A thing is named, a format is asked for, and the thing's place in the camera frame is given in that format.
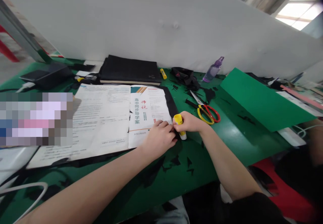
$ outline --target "booklet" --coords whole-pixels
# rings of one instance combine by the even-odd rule
[[[172,123],[165,92],[154,86],[81,84],[73,107],[71,145],[41,146],[27,169],[136,148],[156,121]]]

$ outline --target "green paper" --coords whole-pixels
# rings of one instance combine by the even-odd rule
[[[237,68],[220,86],[271,132],[316,119]]]

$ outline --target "pink ruler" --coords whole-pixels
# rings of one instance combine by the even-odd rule
[[[317,103],[317,102],[315,102],[315,101],[307,98],[304,95],[301,95],[301,94],[297,93],[296,91],[294,91],[294,90],[292,90],[290,88],[285,87],[284,85],[281,85],[280,87],[283,88],[283,90],[285,90],[288,93],[290,93],[291,95],[294,95],[295,97],[299,98],[300,100],[303,100],[303,101],[305,101],[305,102],[307,102],[307,103],[309,103],[309,104],[311,104],[311,105],[313,105],[313,106],[315,106],[315,107],[323,110],[323,105],[320,105],[319,103]]]

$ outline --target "black notebook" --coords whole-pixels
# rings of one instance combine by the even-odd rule
[[[157,63],[109,55],[100,69],[101,83],[160,85]]]

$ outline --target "yellow object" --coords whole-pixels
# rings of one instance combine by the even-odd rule
[[[211,120],[211,122],[206,121],[206,119],[203,118],[203,116],[201,115],[201,110],[203,111],[204,114],[206,114],[206,116]],[[214,120],[212,119],[212,117],[202,108],[201,105],[199,105],[198,107],[198,115],[201,118],[202,121],[206,122],[209,125],[214,125]]]
[[[176,125],[183,124],[183,119],[182,119],[181,114],[174,115],[174,119],[175,119]],[[179,136],[181,137],[182,140],[186,140],[187,139],[186,132],[180,132],[179,133]]]
[[[163,69],[160,69],[161,75],[163,76],[163,79],[167,79],[167,75],[165,74],[165,71]]]

